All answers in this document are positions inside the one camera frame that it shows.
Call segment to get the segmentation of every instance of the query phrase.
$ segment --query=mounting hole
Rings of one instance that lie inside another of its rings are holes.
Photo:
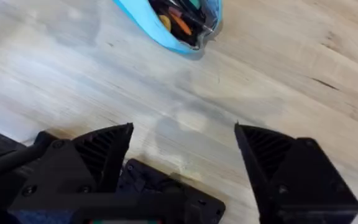
[[[279,194],[287,194],[289,192],[288,187],[286,185],[279,185],[278,186],[278,193]]]
[[[198,203],[200,203],[200,205],[206,205],[206,202],[203,201],[202,199],[199,199],[199,200],[198,200]]]
[[[28,197],[28,196],[34,194],[37,191],[37,188],[38,187],[36,185],[27,186],[23,189],[22,195],[25,197]]]
[[[81,187],[79,187],[77,189],[77,192],[78,193],[84,193],[84,194],[91,193],[92,192],[92,187],[89,186],[89,185],[82,185]]]

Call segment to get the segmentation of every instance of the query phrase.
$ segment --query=wood grain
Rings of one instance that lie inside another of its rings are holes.
[[[358,198],[358,0],[226,0],[192,56],[109,0],[0,0],[0,133],[133,122],[128,158],[223,200],[221,223],[258,223],[237,121],[317,139]]]

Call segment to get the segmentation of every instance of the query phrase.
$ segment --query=marker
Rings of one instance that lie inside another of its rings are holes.
[[[204,29],[210,31],[210,32],[214,32],[214,30],[208,26],[206,26],[204,23],[202,23],[199,19],[194,18],[193,16],[191,16],[190,14],[186,13],[186,12],[182,12],[179,9],[170,6],[168,8],[169,13],[176,15],[177,17],[181,17],[181,16],[185,16],[186,18],[189,18],[190,20],[192,20],[193,22],[197,23],[199,26],[202,26]]]
[[[164,24],[165,28],[167,28],[167,30],[169,32],[171,32],[172,29],[172,25],[171,25],[171,20],[168,18],[168,16],[166,15],[159,15],[158,16],[162,22],[162,24]]]

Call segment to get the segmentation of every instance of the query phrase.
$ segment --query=black 3d printed part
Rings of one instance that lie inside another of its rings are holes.
[[[348,224],[358,201],[318,143],[236,124],[261,224]]]

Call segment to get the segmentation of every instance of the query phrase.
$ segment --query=screw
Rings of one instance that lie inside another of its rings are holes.
[[[278,192],[280,194],[286,194],[286,193],[288,193],[288,188],[285,185],[280,185],[278,187]]]
[[[63,140],[57,140],[57,141],[54,141],[52,143],[52,147],[55,148],[55,149],[59,149],[61,148],[63,145],[65,144],[65,142]]]
[[[34,194],[36,191],[37,191],[37,186],[36,185],[30,185],[30,186],[27,186],[27,187],[25,187],[23,189],[22,195],[25,196],[25,197],[28,197],[28,196]]]
[[[92,191],[92,187],[89,185],[83,185],[81,187],[78,188],[77,192],[78,193],[90,193]]]
[[[307,146],[314,146],[314,141],[308,139],[308,140],[306,140],[306,145],[307,145]]]

